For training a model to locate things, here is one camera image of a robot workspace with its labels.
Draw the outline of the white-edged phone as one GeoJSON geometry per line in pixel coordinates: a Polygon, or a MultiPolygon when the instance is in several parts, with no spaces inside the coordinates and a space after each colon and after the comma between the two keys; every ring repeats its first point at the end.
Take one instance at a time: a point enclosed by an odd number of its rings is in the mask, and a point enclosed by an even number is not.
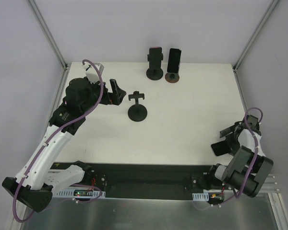
{"type": "Polygon", "coordinates": [[[211,144],[211,149],[217,157],[228,154],[230,151],[225,140],[211,144]]]}

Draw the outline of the tall black clamp stand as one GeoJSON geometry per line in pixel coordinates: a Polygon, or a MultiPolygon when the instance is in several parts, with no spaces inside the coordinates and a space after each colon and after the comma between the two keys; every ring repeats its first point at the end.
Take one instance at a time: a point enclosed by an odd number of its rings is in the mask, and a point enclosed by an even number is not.
{"type": "Polygon", "coordinates": [[[128,109],[128,117],[134,122],[144,121],[148,115],[146,107],[139,104],[139,99],[145,99],[144,93],[139,93],[139,91],[134,91],[133,94],[128,95],[129,101],[131,99],[135,100],[135,104],[128,109]]]}

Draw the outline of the black round-base clamp stand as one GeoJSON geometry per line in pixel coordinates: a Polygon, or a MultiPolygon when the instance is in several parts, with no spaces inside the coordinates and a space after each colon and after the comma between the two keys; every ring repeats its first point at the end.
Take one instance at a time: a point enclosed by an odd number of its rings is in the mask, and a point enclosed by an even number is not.
{"type": "Polygon", "coordinates": [[[163,70],[162,68],[160,69],[147,69],[146,71],[146,76],[148,79],[157,81],[160,80],[163,77],[163,70]]]}

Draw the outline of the black stand with wooden base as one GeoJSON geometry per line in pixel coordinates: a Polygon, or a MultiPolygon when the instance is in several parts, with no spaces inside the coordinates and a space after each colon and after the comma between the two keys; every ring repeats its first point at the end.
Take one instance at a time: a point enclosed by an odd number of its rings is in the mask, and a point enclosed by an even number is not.
{"type": "Polygon", "coordinates": [[[167,69],[165,80],[169,83],[176,83],[180,80],[179,69],[167,69]]]}

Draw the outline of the purple phone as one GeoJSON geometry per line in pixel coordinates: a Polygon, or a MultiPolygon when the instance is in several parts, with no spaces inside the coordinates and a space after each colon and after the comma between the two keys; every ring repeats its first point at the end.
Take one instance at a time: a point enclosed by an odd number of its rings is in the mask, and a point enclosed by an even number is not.
{"type": "Polygon", "coordinates": [[[158,46],[149,48],[147,60],[149,62],[149,69],[160,69],[163,60],[162,47],[158,46]]]}

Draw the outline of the black phone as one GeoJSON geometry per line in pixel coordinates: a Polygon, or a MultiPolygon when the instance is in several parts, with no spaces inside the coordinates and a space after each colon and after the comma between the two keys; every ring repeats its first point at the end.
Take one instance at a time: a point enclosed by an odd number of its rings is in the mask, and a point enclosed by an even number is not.
{"type": "Polygon", "coordinates": [[[169,73],[178,73],[179,72],[180,58],[181,58],[181,50],[180,49],[171,48],[169,50],[167,72],[169,72],[169,73]]]}

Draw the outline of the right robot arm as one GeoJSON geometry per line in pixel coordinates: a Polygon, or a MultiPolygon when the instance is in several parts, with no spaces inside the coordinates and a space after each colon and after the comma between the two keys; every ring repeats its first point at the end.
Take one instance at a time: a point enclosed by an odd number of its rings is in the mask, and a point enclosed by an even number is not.
{"type": "Polygon", "coordinates": [[[219,133],[224,140],[211,144],[215,156],[231,155],[228,165],[220,163],[210,167],[207,175],[199,177],[197,184],[205,190],[217,189],[225,184],[237,190],[237,195],[255,197],[268,177],[274,162],[261,150],[260,119],[246,115],[242,121],[219,133]]]}

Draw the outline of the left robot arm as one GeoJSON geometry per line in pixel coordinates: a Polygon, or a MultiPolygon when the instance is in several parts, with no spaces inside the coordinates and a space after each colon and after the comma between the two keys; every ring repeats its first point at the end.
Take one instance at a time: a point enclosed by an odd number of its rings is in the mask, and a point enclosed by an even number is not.
{"type": "Polygon", "coordinates": [[[126,92],[115,79],[110,80],[112,92],[100,83],[91,83],[87,77],[76,78],[65,89],[62,104],[54,111],[49,126],[38,148],[14,177],[6,177],[3,188],[18,201],[35,212],[41,212],[52,197],[72,184],[91,185],[92,168],[76,161],[55,176],[48,171],[63,147],[85,122],[88,111],[98,104],[120,105],[126,92]]]}

